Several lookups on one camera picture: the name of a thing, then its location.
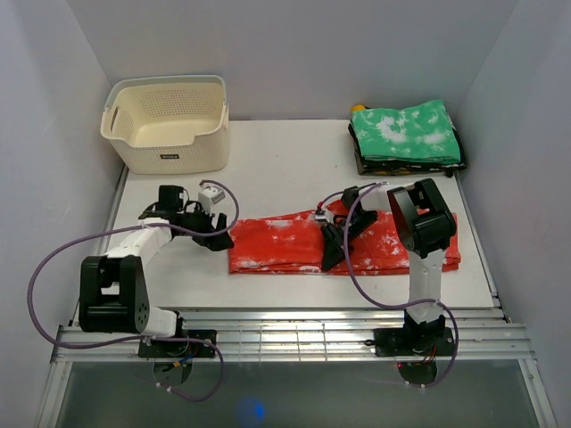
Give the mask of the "red white tie-dye trousers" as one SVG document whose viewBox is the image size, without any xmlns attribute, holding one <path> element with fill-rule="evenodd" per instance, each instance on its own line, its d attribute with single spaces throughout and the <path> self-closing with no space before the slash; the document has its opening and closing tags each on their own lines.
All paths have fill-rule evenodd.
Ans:
<svg viewBox="0 0 571 428">
<path fill-rule="evenodd" d="M 313 211 L 273 218 L 242 219 L 229 232 L 228 273 L 323 275 L 323 237 Z M 357 276 L 407 275 L 409 257 L 401 245 L 392 215 L 378 221 L 352 241 L 351 260 Z"/>
</svg>

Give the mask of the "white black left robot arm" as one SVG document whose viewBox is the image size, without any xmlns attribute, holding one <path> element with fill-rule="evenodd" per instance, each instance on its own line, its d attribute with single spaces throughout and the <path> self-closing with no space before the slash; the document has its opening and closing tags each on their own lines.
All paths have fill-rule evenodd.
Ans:
<svg viewBox="0 0 571 428">
<path fill-rule="evenodd" d="M 161 185 L 158 200 L 143 210 L 137 227 L 117 246 L 101 256 L 85 258 L 80 269 L 79 326 L 86 333 L 132 333 L 158 338 L 170 356 L 183 354 L 189 345 L 178 314 L 153 306 L 148 297 L 145 270 L 174 238 L 189 236 L 203 248 L 217 252 L 234 247 L 228 222 L 213 208 L 226 197 L 237 198 L 213 180 L 200 184 L 192 199 L 178 185 Z"/>
</svg>

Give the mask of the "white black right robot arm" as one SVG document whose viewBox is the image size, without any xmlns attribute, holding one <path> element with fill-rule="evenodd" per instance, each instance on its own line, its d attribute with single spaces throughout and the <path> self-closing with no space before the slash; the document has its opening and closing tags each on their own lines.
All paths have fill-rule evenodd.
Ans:
<svg viewBox="0 0 571 428">
<path fill-rule="evenodd" d="M 458 329 L 446 325 L 453 316 L 441 302 L 441 281 L 457 224 L 434 180 L 353 186 L 337 197 L 347 214 L 333 214 L 324 202 L 313 213 L 324 239 L 323 271 L 349 262 L 352 241 L 373 226 L 381 210 L 392 215 L 399 243 L 409 257 L 409 299 L 397 307 L 404 315 L 403 324 L 377 328 L 366 345 L 379 357 L 453 355 Z"/>
</svg>

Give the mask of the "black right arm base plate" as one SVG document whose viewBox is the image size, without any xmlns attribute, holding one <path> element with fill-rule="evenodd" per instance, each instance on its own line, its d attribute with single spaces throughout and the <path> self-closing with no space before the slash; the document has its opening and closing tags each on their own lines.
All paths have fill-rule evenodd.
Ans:
<svg viewBox="0 0 571 428">
<path fill-rule="evenodd" d="M 375 353 L 378 357 L 449 357 L 456 347 L 450 328 L 425 337 L 414 336 L 404 328 L 378 328 L 373 331 Z"/>
</svg>

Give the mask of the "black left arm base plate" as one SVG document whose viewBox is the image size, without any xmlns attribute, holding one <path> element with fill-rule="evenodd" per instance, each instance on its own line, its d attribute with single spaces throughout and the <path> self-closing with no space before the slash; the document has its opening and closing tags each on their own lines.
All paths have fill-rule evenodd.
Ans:
<svg viewBox="0 0 571 428">
<path fill-rule="evenodd" d="M 213 358 L 215 350 L 209 343 L 216 344 L 217 331 L 211 329 L 181 330 L 175 338 L 182 342 L 147 341 L 140 342 L 137 355 L 140 358 Z"/>
</svg>

